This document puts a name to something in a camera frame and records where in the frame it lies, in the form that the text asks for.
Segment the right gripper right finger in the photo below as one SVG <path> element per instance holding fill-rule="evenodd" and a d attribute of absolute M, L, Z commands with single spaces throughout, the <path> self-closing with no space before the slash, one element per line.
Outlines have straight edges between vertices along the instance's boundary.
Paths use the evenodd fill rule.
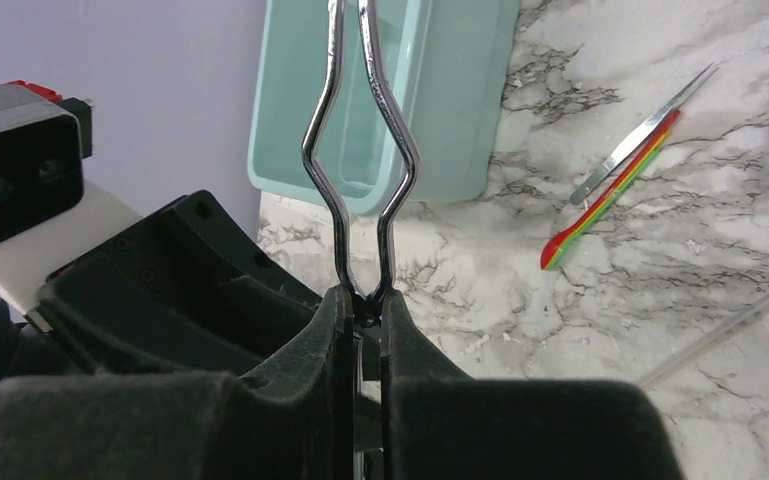
<path fill-rule="evenodd" d="M 389 479 L 679 479 L 658 412 L 611 380 L 483 379 L 414 323 L 404 297 L 381 313 L 384 474 Z"/>

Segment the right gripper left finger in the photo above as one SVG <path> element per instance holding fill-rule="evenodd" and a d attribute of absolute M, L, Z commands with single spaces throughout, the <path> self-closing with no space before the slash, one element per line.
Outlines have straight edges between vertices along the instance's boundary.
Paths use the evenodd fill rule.
<path fill-rule="evenodd" d="M 0 479 L 350 479 L 349 294 L 251 372 L 0 381 Z"/>

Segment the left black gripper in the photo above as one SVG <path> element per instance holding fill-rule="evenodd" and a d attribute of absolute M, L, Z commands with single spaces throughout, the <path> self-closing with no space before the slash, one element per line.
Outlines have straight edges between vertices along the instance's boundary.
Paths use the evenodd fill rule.
<path fill-rule="evenodd" d="M 237 374 L 263 409 L 323 399 L 320 297 L 277 265 L 207 191 L 183 196 L 55 261 L 14 325 L 0 299 L 0 380 L 73 372 Z"/>

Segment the metal tweezers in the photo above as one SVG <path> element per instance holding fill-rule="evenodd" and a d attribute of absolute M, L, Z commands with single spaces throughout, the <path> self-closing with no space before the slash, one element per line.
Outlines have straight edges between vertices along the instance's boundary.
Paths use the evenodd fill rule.
<path fill-rule="evenodd" d="M 678 93 L 635 127 L 572 192 L 569 202 L 572 205 L 581 204 L 621 163 L 639 150 L 644 142 L 654 134 L 655 130 L 666 122 L 667 117 L 678 111 L 717 70 L 718 68 L 714 66 L 713 62 L 709 63 Z"/>

